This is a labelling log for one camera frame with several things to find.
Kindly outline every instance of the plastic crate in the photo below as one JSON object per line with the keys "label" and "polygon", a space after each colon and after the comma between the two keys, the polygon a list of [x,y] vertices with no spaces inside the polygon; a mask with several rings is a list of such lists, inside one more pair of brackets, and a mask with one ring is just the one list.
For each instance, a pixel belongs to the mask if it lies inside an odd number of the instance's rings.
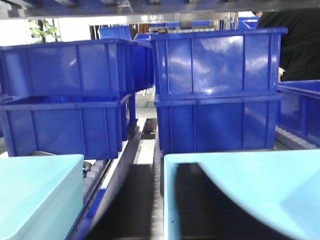
{"label": "plastic crate", "polygon": [[193,20],[192,26],[210,26],[211,20]]}
{"label": "plastic crate", "polygon": [[259,17],[239,17],[238,29],[256,29]]}
{"label": "plastic crate", "polygon": [[156,96],[164,154],[271,149],[281,95],[160,100]]}
{"label": "plastic crate", "polygon": [[168,28],[179,27],[178,21],[168,21],[165,23],[165,26]]}
{"label": "plastic crate", "polygon": [[1,158],[0,239],[65,239],[83,207],[83,155]]}
{"label": "plastic crate", "polygon": [[144,32],[144,33],[138,33],[134,40],[136,41],[144,41],[147,43],[150,43],[151,35],[157,35],[157,32]]}
{"label": "plastic crate", "polygon": [[162,100],[275,94],[284,27],[151,35]]}
{"label": "plastic crate", "polygon": [[186,163],[199,163],[215,185],[214,192],[206,181],[202,187],[215,196],[212,206],[225,239],[320,239],[319,154],[316,149],[164,156],[164,239],[182,239],[175,178],[178,165]]}
{"label": "plastic crate", "polygon": [[[8,97],[8,95],[4,95],[4,94],[0,94],[0,100],[2,99],[2,98],[7,98]],[[2,125],[1,125],[1,121],[0,121],[0,138],[2,138],[4,136],[4,133],[3,133],[3,131],[2,131]]]}
{"label": "plastic crate", "polygon": [[131,49],[124,39],[1,47],[1,86],[10,96],[121,97],[135,92]]}
{"label": "plastic crate", "polygon": [[320,147],[320,80],[281,82],[278,91],[278,126]]}
{"label": "plastic crate", "polygon": [[164,27],[164,26],[165,26],[164,22],[155,22],[155,23],[151,23],[150,25],[151,28]]}
{"label": "plastic crate", "polygon": [[99,34],[100,34],[100,39],[132,40],[129,25],[100,27]]}
{"label": "plastic crate", "polygon": [[122,149],[121,111],[128,97],[29,97],[2,100],[0,119],[9,156],[33,151],[107,160]]}
{"label": "plastic crate", "polygon": [[[148,41],[138,40],[137,42],[147,43]],[[134,76],[134,91],[139,92],[143,89],[152,88],[154,85],[155,74],[151,46],[131,46],[131,56],[133,62],[132,71]]]}

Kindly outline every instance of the black clothing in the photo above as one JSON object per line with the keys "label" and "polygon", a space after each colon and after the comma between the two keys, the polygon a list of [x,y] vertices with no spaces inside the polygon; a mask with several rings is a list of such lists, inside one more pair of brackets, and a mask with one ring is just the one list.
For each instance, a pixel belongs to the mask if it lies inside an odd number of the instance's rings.
{"label": "black clothing", "polygon": [[320,8],[264,12],[257,28],[287,27],[281,38],[281,81],[320,79]]}

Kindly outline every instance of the metal shelf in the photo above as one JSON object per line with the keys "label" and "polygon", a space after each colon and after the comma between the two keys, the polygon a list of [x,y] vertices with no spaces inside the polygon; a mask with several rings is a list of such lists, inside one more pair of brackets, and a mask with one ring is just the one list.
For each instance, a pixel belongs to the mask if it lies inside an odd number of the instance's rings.
{"label": "metal shelf", "polygon": [[320,0],[0,0],[0,19],[43,17],[131,16],[193,13],[221,13],[238,11],[279,11],[287,9],[319,8]]}

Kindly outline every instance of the light blue plastic container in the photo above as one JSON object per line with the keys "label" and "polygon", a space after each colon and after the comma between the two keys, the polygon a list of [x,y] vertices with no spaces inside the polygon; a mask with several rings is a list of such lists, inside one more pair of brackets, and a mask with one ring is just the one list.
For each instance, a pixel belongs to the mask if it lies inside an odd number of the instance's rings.
{"label": "light blue plastic container", "polygon": [[[257,221],[289,239],[319,240],[319,154],[316,149],[166,155],[164,239],[181,239],[174,186],[178,164],[199,163],[212,182]],[[231,224],[226,228],[234,231]]]}
{"label": "light blue plastic container", "polygon": [[63,240],[83,206],[84,156],[0,158],[0,239]]}

